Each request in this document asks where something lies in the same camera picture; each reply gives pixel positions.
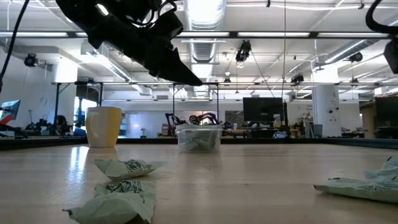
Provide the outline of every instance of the black cable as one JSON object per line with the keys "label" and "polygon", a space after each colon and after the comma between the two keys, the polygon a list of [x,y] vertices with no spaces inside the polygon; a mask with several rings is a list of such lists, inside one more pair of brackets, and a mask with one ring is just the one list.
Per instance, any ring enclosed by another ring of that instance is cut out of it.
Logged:
{"label": "black cable", "polygon": [[398,34],[398,27],[396,26],[386,26],[376,22],[373,19],[374,10],[380,4],[382,0],[375,0],[375,2],[371,5],[368,12],[366,13],[366,25],[369,29],[373,30],[374,32],[380,32],[383,34]]}
{"label": "black cable", "polygon": [[15,43],[15,39],[17,37],[17,32],[18,32],[18,28],[19,28],[19,24],[21,23],[22,20],[22,16],[25,13],[25,10],[27,8],[27,5],[29,3],[30,0],[25,0],[24,5],[22,6],[21,11],[19,12],[18,18],[17,18],[17,22],[15,23],[15,27],[14,27],[14,31],[12,32],[12,37],[11,37],[11,42],[8,48],[8,53],[7,53],[7,57],[6,57],[6,61],[4,61],[4,65],[2,66],[2,70],[1,70],[1,75],[0,75],[0,93],[1,93],[1,89],[2,89],[2,78],[4,77],[4,75],[6,74],[6,70],[7,70],[7,66],[8,63],[10,61],[11,58],[11,54],[12,54],[12,49],[14,48],[14,43]]}

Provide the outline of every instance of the table surface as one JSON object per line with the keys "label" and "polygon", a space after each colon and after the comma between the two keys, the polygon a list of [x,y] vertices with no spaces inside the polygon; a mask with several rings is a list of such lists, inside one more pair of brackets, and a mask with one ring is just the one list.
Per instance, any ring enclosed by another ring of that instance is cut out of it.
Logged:
{"label": "table surface", "polygon": [[398,207],[321,194],[330,177],[362,179],[395,150],[326,144],[222,145],[219,154],[181,154],[176,145],[63,146],[0,152],[1,223],[74,223],[108,179],[94,159],[169,164],[156,182],[152,223],[397,223]]}

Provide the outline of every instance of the yellow cup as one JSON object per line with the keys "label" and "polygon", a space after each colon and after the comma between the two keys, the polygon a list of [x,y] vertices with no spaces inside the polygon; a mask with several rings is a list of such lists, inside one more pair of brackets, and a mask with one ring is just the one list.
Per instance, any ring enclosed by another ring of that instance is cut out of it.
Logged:
{"label": "yellow cup", "polygon": [[122,111],[119,108],[88,108],[86,130],[90,147],[114,147],[118,140],[121,121]]}

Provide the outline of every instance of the white column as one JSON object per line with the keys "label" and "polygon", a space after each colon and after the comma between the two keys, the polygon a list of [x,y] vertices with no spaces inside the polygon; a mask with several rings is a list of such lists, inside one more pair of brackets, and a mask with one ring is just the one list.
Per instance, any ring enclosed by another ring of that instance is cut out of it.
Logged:
{"label": "white column", "polygon": [[[338,83],[338,72],[334,65],[324,70],[313,70],[312,79],[316,83]],[[323,136],[341,136],[339,92],[336,85],[315,86],[312,90],[314,124],[322,124]]]}
{"label": "white column", "polygon": [[[61,58],[60,63],[53,65],[54,82],[77,81],[78,65],[68,58]],[[76,85],[61,85],[63,89],[59,96],[58,115],[64,115],[70,124],[73,124],[73,115],[76,97]]]}

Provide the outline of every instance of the plastic container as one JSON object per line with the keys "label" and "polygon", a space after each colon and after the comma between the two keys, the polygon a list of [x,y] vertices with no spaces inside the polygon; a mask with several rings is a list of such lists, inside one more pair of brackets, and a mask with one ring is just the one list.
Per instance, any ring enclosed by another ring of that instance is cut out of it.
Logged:
{"label": "plastic container", "polygon": [[182,152],[218,152],[222,128],[218,125],[177,126],[178,148]]}

